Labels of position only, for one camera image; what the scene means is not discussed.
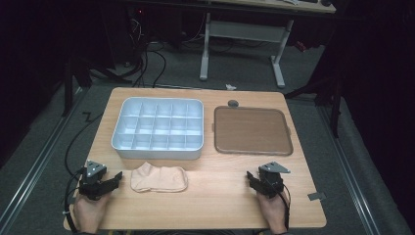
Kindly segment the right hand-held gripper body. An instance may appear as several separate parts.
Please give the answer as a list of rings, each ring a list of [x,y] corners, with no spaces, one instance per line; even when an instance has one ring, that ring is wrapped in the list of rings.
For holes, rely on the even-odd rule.
[[[258,168],[261,187],[259,192],[269,198],[275,197],[284,190],[284,182],[281,174],[290,172],[289,169],[276,162],[261,165]]]

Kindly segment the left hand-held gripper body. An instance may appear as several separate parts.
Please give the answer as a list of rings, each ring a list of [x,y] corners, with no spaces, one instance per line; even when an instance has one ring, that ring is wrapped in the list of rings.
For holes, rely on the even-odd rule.
[[[104,196],[103,176],[107,173],[107,167],[93,161],[87,161],[83,169],[79,183],[79,193],[86,196],[89,200],[98,201]]]

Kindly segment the beige sock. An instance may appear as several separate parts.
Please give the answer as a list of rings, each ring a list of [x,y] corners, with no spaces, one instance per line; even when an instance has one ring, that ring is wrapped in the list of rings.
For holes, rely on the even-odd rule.
[[[188,187],[186,171],[179,166],[154,166],[144,163],[131,171],[130,187],[138,193],[181,192]]]

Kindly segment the person's right hand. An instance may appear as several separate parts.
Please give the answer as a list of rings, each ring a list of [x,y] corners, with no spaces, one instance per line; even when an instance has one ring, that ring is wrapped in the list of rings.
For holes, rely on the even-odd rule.
[[[273,235],[282,235],[288,231],[286,227],[286,206],[288,199],[284,193],[274,198],[256,194],[261,213]]]

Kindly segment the person's left hand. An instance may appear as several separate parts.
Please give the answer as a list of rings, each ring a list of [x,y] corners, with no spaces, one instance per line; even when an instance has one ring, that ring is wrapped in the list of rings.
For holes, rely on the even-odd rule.
[[[110,197],[110,194],[106,194],[98,201],[93,201],[81,194],[76,196],[73,213],[79,232],[88,234],[98,232]]]

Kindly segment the brown wooden tray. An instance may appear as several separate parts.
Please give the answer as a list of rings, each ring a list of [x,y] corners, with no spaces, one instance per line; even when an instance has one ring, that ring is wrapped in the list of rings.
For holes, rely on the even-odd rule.
[[[213,125],[220,153],[289,156],[294,151],[285,115],[277,109],[216,107]]]

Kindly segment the white compartment box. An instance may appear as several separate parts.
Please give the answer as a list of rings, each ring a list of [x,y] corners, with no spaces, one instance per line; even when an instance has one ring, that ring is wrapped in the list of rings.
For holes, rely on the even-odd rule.
[[[192,161],[204,146],[204,104],[197,99],[130,97],[112,147],[123,158]]]

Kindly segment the black metal stand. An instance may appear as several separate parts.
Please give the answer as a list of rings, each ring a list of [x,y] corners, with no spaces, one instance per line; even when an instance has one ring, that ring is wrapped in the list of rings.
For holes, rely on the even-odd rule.
[[[315,94],[314,104],[316,106],[331,106],[329,120],[330,130],[338,138],[338,123],[340,116],[340,105],[342,97],[343,77],[338,72],[325,75],[313,75],[305,86],[285,94],[286,99],[293,99],[301,94]]]
[[[89,89],[92,86],[90,70],[102,74],[105,78],[116,82],[126,82],[125,75],[115,74],[103,66],[79,56],[71,56],[65,63],[65,102],[63,116],[67,117],[73,105],[73,79],[75,78],[81,88]]]

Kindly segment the desk with white legs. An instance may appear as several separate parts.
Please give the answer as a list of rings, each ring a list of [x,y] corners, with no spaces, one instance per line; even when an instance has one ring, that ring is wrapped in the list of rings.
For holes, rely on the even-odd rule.
[[[249,10],[281,10],[286,13],[335,14],[337,9],[326,0],[207,0],[209,7],[240,6]],[[205,14],[204,51],[201,61],[200,80],[208,79],[209,41],[212,37],[241,39],[259,42],[277,43],[276,54],[270,57],[274,77],[279,88],[285,87],[280,67],[285,46],[291,34],[294,18],[289,17],[281,25],[260,23],[238,23],[233,20],[213,20],[210,13]]]

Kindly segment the metal floor rail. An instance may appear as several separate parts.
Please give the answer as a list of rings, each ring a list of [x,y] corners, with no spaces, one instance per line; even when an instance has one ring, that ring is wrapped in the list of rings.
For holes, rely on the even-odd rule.
[[[87,94],[77,88],[69,113],[64,112],[64,91],[59,91],[30,126],[17,150],[0,169],[0,235],[6,235],[20,213],[68,125],[73,110]]]
[[[374,216],[370,210],[366,197],[364,196],[360,185],[354,175],[354,172],[348,162],[344,148],[340,142],[340,139],[335,136],[331,124],[329,112],[325,108],[316,108],[319,116],[324,122],[325,129],[328,132],[331,142],[334,145],[336,151],[337,161],[339,162],[342,175],[344,177],[347,190],[351,196],[354,207],[358,213],[358,216],[363,224],[363,227],[367,235],[381,235],[379,227],[374,219]]]

